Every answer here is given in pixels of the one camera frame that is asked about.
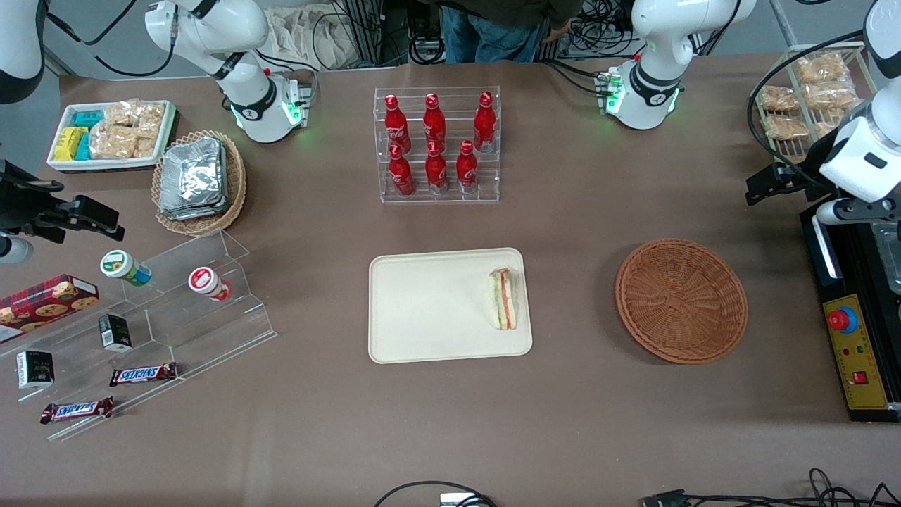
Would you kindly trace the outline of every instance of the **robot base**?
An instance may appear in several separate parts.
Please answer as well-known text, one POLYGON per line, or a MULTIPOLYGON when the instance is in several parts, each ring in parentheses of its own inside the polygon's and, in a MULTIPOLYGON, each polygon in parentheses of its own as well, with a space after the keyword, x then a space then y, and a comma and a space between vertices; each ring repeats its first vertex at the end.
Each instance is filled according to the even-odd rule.
POLYGON ((648 106, 644 97, 635 91, 630 74, 637 62, 629 60, 619 67, 621 77, 619 91, 606 101, 606 112, 615 116, 624 125, 637 130, 649 130, 663 123, 670 111, 675 108, 678 91, 669 98, 660 95, 662 102, 657 106, 648 106))
POLYGON ((290 96, 291 83, 278 74, 273 74, 269 78, 276 85, 276 100, 263 112, 259 120, 250 121, 241 118, 232 109, 238 126, 257 143, 274 143, 281 140, 292 130, 301 126, 304 116, 303 108, 296 105, 298 98, 290 96))

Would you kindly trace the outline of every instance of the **cookie box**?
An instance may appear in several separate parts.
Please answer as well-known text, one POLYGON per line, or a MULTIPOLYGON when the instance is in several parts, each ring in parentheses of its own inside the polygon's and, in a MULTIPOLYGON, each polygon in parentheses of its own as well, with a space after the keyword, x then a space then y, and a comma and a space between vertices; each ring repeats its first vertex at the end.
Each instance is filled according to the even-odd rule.
POLYGON ((0 299, 0 343, 100 302, 97 287, 61 274, 0 299))
POLYGON ((150 104, 162 104, 166 107, 163 113, 163 122, 157 134, 157 143, 150 157, 141 157, 139 159, 111 159, 111 160, 91 160, 91 161, 57 161, 53 159, 53 148, 59 143, 59 137, 62 135, 62 129, 72 126, 72 118, 75 113, 85 111, 104 110, 107 106, 115 104, 115 102, 98 102, 94 104, 73 104, 66 106, 62 112, 62 118, 59 120, 56 135, 53 136, 53 143, 50 145, 50 153, 47 154, 47 165, 59 172, 113 172, 113 171, 140 171, 153 169, 156 166, 157 159, 163 156, 169 141, 169 135, 172 132, 172 125, 175 123, 176 108, 175 105, 168 100, 144 100, 150 104))

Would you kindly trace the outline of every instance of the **blue snack package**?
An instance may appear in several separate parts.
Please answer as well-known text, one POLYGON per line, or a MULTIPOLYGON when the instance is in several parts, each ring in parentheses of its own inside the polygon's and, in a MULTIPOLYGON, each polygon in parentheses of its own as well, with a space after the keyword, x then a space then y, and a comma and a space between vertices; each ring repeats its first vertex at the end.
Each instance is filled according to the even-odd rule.
POLYGON ((100 120, 104 119, 103 111, 82 111, 72 116, 72 124, 74 126, 85 126, 91 128, 100 120))
POLYGON ((78 149, 75 151, 75 160, 77 161, 89 161, 91 160, 91 134, 84 134, 81 136, 81 141, 78 141, 78 149))

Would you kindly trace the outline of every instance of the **table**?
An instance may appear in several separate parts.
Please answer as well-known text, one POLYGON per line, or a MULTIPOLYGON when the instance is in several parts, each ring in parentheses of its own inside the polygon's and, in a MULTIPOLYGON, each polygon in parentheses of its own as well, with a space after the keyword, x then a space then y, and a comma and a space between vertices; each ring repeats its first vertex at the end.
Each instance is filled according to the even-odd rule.
MULTIPOLYGON (((63 105, 167 98, 180 134, 234 139, 250 184, 230 232, 251 250, 250 286, 279 336, 61 444, 15 403, 14 383, 0 383, 0 503, 369 506, 431 478, 509 506, 635 505, 677 487, 808 493, 811 466, 857 493, 897 487, 899 428, 846 419, 796 216, 803 199, 744 204, 744 179, 768 163, 744 104, 775 58, 696 59, 678 108, 649 132, 600 116, 540 65, 334 72, 310 126, 271 145, 241 134, 211 79, 63 79, 63 105), (430 84, 502 87, 499 203, 379 202, 373 88, 430 84), (664 364, 617 317, 620 262, 668 236, 711 247, 744 283, 747 333, 717 363, 664 364), (529 354, 369 360, 374 257, 499 246, 525 258, 529 354)), ((42 176, 119 209, 123 248, 139 258, 185 239, 154 221, 148 172, 42 176)), ((113 246, 89 233, 36 242, 32 261, 0 268, 0 293, 59 272, 97 279, 113 246)), ((390 505, 435 505, 438 491, 390 505)))

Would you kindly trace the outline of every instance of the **white tray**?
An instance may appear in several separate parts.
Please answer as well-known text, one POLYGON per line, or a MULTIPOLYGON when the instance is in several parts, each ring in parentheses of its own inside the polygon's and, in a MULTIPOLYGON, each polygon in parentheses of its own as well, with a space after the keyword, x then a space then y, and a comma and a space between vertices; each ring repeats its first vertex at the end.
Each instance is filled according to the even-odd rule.
POLYGON ((515 248, 382 255, 369 265, 369 357, 379 364, 523 355, 532 321, 515 248), (497 268, 515 271, 516 329, 491 323, 497 268))
POLYGON ((153 169, 157 159, 163 156, 166 149, 169 133, 172 131, 172 124, 175 122, 175 105, 168 100, 144 100, 149 104, 162 104, 166 107, 163 113, 163 122, 157 134, 157 145, 153 148, 153 154, 150 157, 141 157, 140 159, 119 159, 119 160, 92 160, 92 161, 55 161, 53 160, 53 149, 59 142, 59 136, 62 135, 62 129, 72 126, 72 116, 75 113, 84 111, 103 110, 105 107, 114 104, 114 102, 96 102, 94 104, 73 104, 66 106, 62 112, 62 118, 57 125, 56 135, 53 136, 53 144, 50 145, 50 152, 47 153, 47 165, 59 172, 107 172, 107 171, 128 171, 136 168, 153 169))

